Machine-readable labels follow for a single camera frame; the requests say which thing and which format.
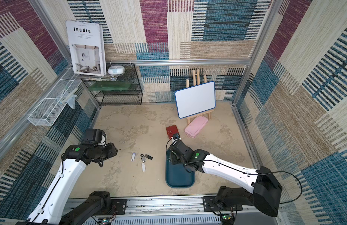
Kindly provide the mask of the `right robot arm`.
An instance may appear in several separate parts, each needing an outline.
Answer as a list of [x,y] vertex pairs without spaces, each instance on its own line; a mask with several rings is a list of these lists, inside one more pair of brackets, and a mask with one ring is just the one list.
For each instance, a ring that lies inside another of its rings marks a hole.
[[171,139],[166,144],[166,157],[175,165],[182,165],[188,173],[200,172],[221,177],[237,188],[221,186],[215,197],[221,210],[236,205],[254,206],[261,213],[277,217],[283,202],[283,186],[275,177],[276,172],[261,166],[246,168],[220,159],[208,151],[192,150],[181,139]]

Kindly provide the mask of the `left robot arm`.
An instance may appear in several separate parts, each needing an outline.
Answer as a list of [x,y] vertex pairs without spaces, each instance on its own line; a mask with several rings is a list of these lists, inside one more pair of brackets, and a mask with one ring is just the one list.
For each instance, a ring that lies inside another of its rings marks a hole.
[[117,155],[112,142],[107,142],[101,129],[87,129],[80,144],[70,145],[61,155],[60,168],[50,187],[24,225],[82,225],[96,213],[111,213],[112,203],[107,191],[94,191],[67,214],[63,210],[74,186],[90,163],[103,167],[104,161]]

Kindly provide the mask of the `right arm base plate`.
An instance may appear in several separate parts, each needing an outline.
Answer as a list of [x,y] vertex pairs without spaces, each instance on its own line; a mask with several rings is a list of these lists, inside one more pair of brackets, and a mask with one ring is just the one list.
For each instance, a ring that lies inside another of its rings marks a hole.
[[225,211],[242,211],[242,205],[229,206],[222,201],[216,201],[215,196],[202,197],[203,207],[205,212],[225,212]]

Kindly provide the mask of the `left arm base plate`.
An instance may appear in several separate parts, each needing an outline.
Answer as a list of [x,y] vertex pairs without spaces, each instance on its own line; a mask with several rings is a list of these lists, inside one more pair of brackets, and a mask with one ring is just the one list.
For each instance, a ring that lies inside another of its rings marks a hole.
[[105,209],[94,213],[94,216],[103,216],[103,215],[124,215],[126,212],[127,199],[112,199],[110,206]]

